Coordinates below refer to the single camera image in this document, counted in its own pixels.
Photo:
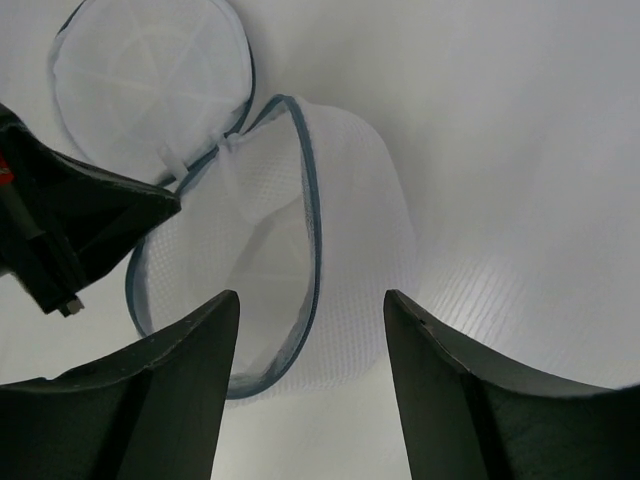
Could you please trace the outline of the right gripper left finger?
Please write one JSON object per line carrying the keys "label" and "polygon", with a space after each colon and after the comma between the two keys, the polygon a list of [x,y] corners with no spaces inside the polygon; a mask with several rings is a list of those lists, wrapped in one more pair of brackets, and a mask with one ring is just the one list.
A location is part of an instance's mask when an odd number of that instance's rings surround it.
{"label": "right gripper left finger", "polygon": [[106,357],[2,385],[2,478],[210,478],[239,313],[224,291]]}

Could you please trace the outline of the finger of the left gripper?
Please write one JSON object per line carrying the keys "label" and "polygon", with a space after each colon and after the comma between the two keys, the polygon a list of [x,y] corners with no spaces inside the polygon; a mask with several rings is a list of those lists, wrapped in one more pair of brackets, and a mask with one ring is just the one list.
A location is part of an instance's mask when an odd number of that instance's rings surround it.
{"label": "finger of the left gripper", "polygon": [[1,272],[44,313],[79,312],[79,292],[179,210],[176,194],[55,151],[1,109]]}

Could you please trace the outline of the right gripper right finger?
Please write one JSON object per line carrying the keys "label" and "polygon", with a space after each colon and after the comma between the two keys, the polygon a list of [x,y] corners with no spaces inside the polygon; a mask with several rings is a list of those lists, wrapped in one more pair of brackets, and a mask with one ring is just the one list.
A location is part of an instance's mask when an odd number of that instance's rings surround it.
{"label": "right gripper right finger", "polygon": [[385,295],[384,321],[412,478],[638,478],[638,386],[534,369],[398,290]]}

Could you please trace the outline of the clear plastic dome insert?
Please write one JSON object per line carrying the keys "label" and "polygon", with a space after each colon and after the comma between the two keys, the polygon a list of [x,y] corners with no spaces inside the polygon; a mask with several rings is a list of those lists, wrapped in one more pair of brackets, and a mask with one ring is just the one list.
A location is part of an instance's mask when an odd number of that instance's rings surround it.
{"label": "clear plastic dome insert", "polygon": [[394,163],[348,111],[277,94],[253,113],[253,52],[229,3],[84,1],[49,78],[86,161],[180,200],[127,266],[140,336],[236,292],[240,402],[331,388],[382,356],[385,293],[415,280]]}

